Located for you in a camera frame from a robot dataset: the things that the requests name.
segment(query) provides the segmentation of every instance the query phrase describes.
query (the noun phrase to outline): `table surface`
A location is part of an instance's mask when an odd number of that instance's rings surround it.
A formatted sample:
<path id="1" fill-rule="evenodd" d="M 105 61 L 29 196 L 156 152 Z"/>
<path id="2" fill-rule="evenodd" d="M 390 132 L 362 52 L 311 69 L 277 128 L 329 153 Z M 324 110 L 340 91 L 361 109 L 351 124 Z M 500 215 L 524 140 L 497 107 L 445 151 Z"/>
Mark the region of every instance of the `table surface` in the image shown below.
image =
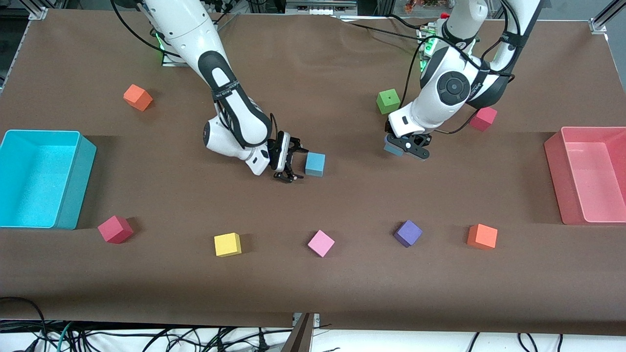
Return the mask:
<path id="1" fill-rule="evenodd" d="M 124 16 L 148 36 L 142 14 Z M 502 26 L 485 23 L 477 53 Z M 376 107 L 402 92 L 414 41 L 328 16 L 238 16 L 220 35 L 246 92 L 326 154 L 324 177 L 287 185 L 207 150 L 215 111 L 192 70 L 161 67 L 112 12 L 50 11 L 0 97 L 0 133 L 79 130 L 98 153 L 77 230 L 0 230 L 3 295 L 50 319 L 285 326 L 316 311 L 336 328 L 626 334 L 626 228 L 563 225 L 543 151 L 562 126 L 624 123 L 607 42 L 586 23 L 537 23 L 495 124 L 435 135 L 425 162 L 382 150 Z M 132 83 L 155 99 L 143 113 L 122 99 Z M 122 245 L 96 229 L 112 215 L 138 230 Z M 407 219 L 424 230 L 409 249 L 392 236 Z M 464 243 L 479 222 L 499 230 L 495 250 Z M 319 229 L 336 241 L 325 258 L 306 247 Z M 228 232 L 244 253 L 215 257 Z"/>

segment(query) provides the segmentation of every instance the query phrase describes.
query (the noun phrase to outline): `magenta cube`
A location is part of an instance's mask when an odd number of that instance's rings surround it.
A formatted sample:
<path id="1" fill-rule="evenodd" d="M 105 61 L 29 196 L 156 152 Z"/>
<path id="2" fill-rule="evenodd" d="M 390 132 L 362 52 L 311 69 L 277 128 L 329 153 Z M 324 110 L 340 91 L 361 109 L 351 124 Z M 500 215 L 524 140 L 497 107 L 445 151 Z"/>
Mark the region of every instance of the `magenta cube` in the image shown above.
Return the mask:
<path id="1" fill-rule="evenodd" d="M 402 224 L 398 231 L 396 231 L 394 237 L 405 248 L 408 248 L 414 245 L 421 235 L 422 229 L 420 229 L 416 224 L 413 224 L 413 221 L 407 220 Z"/>
<path id="2" fill-rule="evenodd" d="M 478 111 L 476 116 L 469 122 L 469 124 L 477 130 L 484 132 L 496 119 L 498 112 L 490 107 L 482 108 Z"/>
<path id="3" fill-rule="evenodd" d="M 335 244 L 335 241 L 328 237 L 324 231 L 319 230 L 309 242 L 309 248 L 315 251 L 320 257 L 324 257 L 333 244 Z"/>
<path id="4" fill-rule="evenodd" d="M 106 242 L 113 244 L 120 244 L 133 234 L 128 221 L 117 215 L 98 226 L 98 230 Z"/>

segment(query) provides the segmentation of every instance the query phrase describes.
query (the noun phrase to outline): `turquoise plastic bin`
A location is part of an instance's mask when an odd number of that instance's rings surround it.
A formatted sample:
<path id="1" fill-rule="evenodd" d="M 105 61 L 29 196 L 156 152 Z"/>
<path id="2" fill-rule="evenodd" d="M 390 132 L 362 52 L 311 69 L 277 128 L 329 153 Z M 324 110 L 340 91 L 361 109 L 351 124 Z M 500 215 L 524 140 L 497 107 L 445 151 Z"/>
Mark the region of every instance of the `turquoise plastic bin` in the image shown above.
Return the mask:
<path id="1" fill-rule="evenodd" d="M 7 131 L 0 227 L 75 229 L 95 155 L 96 146 L 77 131 Z"/>

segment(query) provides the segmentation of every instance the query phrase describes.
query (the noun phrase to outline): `pink bin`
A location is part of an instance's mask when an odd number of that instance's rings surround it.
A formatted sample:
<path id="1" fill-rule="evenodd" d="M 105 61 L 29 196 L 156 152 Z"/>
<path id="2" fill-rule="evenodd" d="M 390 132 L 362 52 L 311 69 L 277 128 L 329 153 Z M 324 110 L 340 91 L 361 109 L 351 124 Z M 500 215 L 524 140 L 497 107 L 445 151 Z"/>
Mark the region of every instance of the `pink bin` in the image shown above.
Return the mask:
<path id="1" fill-rule="evenodd" d="M 563 127 L 544 147 L 564 224 L 626 224 L 626 127 Z"/>

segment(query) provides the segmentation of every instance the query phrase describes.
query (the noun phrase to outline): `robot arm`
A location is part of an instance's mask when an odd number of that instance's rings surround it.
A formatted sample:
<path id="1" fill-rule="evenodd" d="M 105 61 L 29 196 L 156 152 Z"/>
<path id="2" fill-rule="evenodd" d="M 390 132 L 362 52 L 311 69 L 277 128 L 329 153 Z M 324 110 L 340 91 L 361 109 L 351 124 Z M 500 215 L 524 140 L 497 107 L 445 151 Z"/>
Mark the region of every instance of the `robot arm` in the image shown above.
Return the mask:
<path id="1" fill-rule="evenodd" d="M 269 140 L 272 122 L 244 92 L 231 70 L 217 29 L 200 1 L 144 0 L 140 9 L 166 50 L 180 55 L 179 61 L 186 62 L 211 88 L 217 116 L 204 128 L 207 148 L 245 160 L 255 175 L 270 165 L 270 159 L 276 160 L 271 165 L 277 173 L 290 170 L 286 165 L 290 163 L 289 134 L 277 135 L 286 138 L 286 142 Z"/>
<path id="2" fill-rule="evenodd" d="M 419 79 L 419 96 L 389 114 L 385 142 L 424 160 L 428 135 L 452 117 L 465 103 L 480 109 L 495 104 L 506 89 L 510 73 L 539 16 L 543 0 L 503 1 L 507 28 L 492 62 L 469 56 L 470 63 L 448 43 L 439 41 Z M 462 0 L 448 19 L 437 23 L 437 34 L 468 52 L 487 15 L 484 0 Z"/>

